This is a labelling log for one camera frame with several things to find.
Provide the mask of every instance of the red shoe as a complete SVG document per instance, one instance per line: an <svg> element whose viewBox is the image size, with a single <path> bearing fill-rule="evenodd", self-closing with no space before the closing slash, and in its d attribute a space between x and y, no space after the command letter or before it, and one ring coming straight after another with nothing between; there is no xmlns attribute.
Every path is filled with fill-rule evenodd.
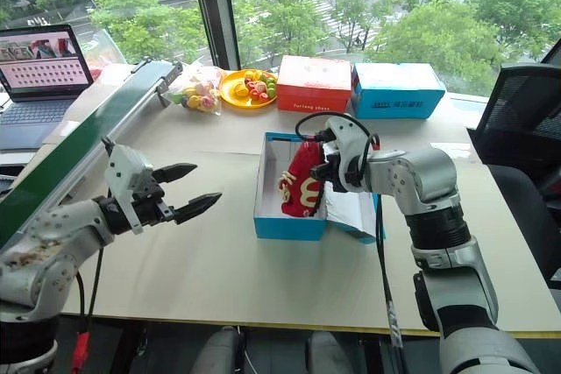
<svg viewBox="0 0 561 374"><path fill-rule="evenodd" d="M323 163L322 146L318 142L302 142L288 171L279 180L282 212L295 217L313 216L322 200L323 181L309 176L313 166Z"/></svg>

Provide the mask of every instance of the laptop screen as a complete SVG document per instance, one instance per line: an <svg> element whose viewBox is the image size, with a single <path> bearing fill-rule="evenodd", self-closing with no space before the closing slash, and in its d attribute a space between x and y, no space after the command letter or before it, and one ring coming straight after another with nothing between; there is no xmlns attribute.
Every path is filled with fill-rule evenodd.
<svg viewBox="0 0 561 374"><path fill-rule="evenodd" d="M92 83L68 25L0 31L0 81L21 99L78 96Z"/></svg>

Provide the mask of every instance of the blue box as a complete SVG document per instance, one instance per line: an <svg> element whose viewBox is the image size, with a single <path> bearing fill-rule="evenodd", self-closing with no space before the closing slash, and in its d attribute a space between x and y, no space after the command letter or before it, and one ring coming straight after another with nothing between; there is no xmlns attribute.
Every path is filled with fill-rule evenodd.
<svg viewBox="0 0 561 374"><path fill-rule="evenodd" d="M427 63L357 63L352 86L357 118L429 118L446 91Z"/></svg>
<svg viewBox="0 0 561 374"><path fill-rule="evenodd" d="M374 242L377 196L370 193L336 193L331 183L325 183L322 203L314 216L294 218L282 213L279 178L288 169L301 142L293 134L268 132L265 135L253 210L257 237L318 241L329 222L362 243Z"/></svg>

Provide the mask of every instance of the robotic arm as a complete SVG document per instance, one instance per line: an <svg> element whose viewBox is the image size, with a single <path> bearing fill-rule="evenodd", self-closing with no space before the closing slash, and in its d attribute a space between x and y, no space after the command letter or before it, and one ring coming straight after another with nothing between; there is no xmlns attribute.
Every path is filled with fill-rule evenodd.
<svg viewBox="0 0 561 374"><path fill-rule="evenodd" d="M404 214L421 269L413 277L417 306L425 327L440 332L443 374L538 373L522 346L495 326L497 297L463 219L450 157L434 148L366 156L369 137L340 116L331 117L315 140L331 142L334 152L312 177L339 192L391 195Z"/></svg>
<svg viewBox="0 0 561 374"><path fill-rule="evenodd" d="M214 205L220 193L204 194L182 208L168 206L159 183L196 168L177 164L159 170L138 151L104 139L110 155L105 179L110 197L79 201L37 215L18 243L0 255L0 374L47 373L54 340L78 269L115 235L174 220L183 223Z"/></svg>

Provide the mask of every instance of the snacks in plastic bag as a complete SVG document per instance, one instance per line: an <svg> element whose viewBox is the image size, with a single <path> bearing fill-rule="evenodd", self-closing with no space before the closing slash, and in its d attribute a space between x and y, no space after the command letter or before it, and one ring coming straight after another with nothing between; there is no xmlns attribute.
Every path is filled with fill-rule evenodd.
<svg viewBox="0 0 561 374"><path fill-rule="evenodd" d="M224 71L214 66L185 66L166 92L169 101L186 109L220 115L220 81Z"/></svg>

